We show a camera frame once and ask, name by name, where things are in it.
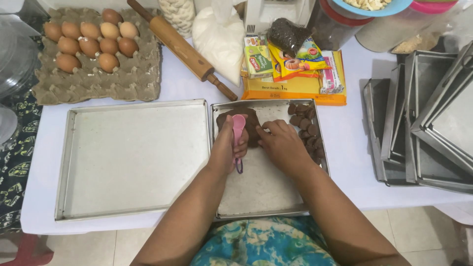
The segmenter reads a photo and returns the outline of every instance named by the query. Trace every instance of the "woman's left hand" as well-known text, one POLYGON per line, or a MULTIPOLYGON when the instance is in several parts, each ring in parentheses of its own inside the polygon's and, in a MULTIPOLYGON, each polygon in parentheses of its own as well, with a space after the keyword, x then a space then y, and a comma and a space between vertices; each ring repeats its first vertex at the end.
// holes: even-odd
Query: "woman's left hand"
POLYGON ((232 116, 228 115, 222 130, 220 130, 213 143, 207 166, 216 170, 220 175, 230 174, 235 169, 235 164, 232 161, 233 155, 235 155, 235 158, 242 158, 246 155, 248 138, 248 132, 246 129, 243 129, 238 145, 236 147, 233 146, 233 119, 232 116))

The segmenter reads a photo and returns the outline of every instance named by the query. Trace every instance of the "person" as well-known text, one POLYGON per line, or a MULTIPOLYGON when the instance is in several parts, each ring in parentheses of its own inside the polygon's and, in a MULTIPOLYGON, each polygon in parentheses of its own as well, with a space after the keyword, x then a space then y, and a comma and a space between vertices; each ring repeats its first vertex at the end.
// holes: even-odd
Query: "person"
POLYGON ((310 216, 212 224, 235 168, 232 157, 245 156, 247 149, 246 130, 233 147, 228 115, 207 165, 171 205, 131 266, 410 266, 312 161, 293 126, 276 120, 256 129, 259 144, 294 181, 310 216))

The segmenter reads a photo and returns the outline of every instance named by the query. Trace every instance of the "stacked baking trays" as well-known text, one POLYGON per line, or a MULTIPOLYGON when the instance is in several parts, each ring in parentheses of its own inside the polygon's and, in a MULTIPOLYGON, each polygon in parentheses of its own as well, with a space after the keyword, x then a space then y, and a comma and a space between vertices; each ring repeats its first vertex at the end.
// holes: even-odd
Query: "stacked baking trays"
POLYGON ((364 93, 379 181, 473 194, 472 58, 472 44, 458 55, 416 51, 390 80, 370 80, 364 93), (376 109, 382 103, 385 112, 376 109))

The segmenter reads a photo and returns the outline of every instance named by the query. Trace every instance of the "brown egg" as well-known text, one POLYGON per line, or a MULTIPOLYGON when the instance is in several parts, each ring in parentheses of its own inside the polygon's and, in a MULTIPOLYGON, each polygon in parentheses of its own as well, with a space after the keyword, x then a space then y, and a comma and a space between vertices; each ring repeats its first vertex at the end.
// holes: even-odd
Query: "brown egg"
POLYGON ((59 38, 61 36, 64 36, 62 34, 61 26, 53 22, 46 22, 44 24, 44 33, 46 34, 48 38, 50 38, 51 40, 55 42, 58 42, 59 38))
POLYGON ((118 59, 109 53, 103 53, 98 57, 98 63, 100 64, 100 67, 108 73, 112 73, 114 71, 115 67, 120 66, 120 62, 118 62, 118 59))
POLYGON ((116 40, 120 37, 120 30, 117 26, 113 25, 110 22, 104 22, 100 25, 100 31, 105 38, 110 38, 116 40))
POLYGON ((79 42, 68 37, 61 37, 58 41, 59 51, 65 54, 75 55, 81 52, 79 42))
POLYGON ((92 38, 94 40, 98 40, 98 38, 102 36, 98 27, 88 22, 82 22, 80 24, 80 32, 84 37, 92 38))
POLYGON ((100 49, 104 53, 116 54, 118 52, 118 43, 113 39, 102 39, 100 49))
POLYGON ((118 41, 118 47, 120 48, 120 52, 130 58, 133 57, 135 51, 140 50, 135 40, 125 37, 118 41))
POLYGON ((122 34, 123 37, 127 37, 130 39, 133 39, 135 36, 139 35, 138 29, 136 26, 128 21, 123 22, 120 25, 120 33, 122 34))
POLYGON ((60 54, 58 57, 56 57, 56 64, 60 69, 69 74, 72 74, 72 70, 75 67, 82 67, 82 64, 80 63, 79 59, 70 54, 60 54))
POLYGON ((115 26, 118 26, 118 22, 123 22, 122 16, 113 9, 104 9, 104 11, 102 11, 102 18, 105 22, 110 22, 115 26))
POLYGON ((100 52, 100 45, 94 39, 81 37, 79 38, 79 45, 84 54, 89 58, 95 58, 95 54, 100 52))
POLYGON ((62 23, 62 33, 64 36, 77 40, 79 37, 82 36, 80 33, 79 27, 75 23, 70 23, 67 21, 64 21, 62 23))

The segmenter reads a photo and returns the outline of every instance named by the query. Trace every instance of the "wooden rolling pin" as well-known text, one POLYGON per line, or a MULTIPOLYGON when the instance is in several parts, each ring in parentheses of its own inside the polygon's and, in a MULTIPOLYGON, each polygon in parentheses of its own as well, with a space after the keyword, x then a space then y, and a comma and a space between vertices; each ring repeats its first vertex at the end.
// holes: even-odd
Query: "wooden rolling pin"
POLYGON ((140 16, 149 22, 149 28, 179 58, 184 65, 202 82, 208 80, 215 85, 231 101, 236 96, 225 84, 215 76, 213 66, 192 47, 162 16, 153 17, 136 0, 127 0, 127 3, 140 16))

